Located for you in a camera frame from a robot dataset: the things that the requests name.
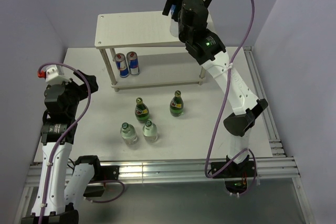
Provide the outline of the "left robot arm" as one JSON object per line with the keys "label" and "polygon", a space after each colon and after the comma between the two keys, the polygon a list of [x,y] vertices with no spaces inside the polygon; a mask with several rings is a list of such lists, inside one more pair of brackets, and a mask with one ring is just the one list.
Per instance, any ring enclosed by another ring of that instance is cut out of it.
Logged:
{"label": "left robot arm", "polygon": [[84,199],[89,182],[102,176],[96,155],[80,156],[75,162],[70,180],[66,181],[68,161],[74,144],[80,101],[91,98],[98,90],[95,76],[76,70],[74,75],[83,81],[76,84],[65,77],[61,66],[50,65],[38,76],[44,78],[46,110],[40,130],[43,162],[38,193],[31,213],[21,223],[78,223],[78,207]]}

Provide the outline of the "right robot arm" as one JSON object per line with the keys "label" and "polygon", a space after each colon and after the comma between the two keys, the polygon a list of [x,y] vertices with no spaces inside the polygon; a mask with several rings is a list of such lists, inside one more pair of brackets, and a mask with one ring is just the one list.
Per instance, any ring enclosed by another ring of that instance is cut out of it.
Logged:
{"label": "right robot arm", "polygon": [[212,0],[166,0],[162,14],[172,12],[178,25],[178,39],[187,52],[202,66],[224,91],[224,100],[218,120],[229,103],[232,114],[224,119],[224,127],[230,136],[229,152],[224,166],[218,171],[205,171],[207,178],[222,172],[240,176],[254,154],[249,148],[251,128],[256,119],[268,107],[266,99],[258,98],[234,67],[234,56],[229,56],[224,43],[208,26],[208,7]]}

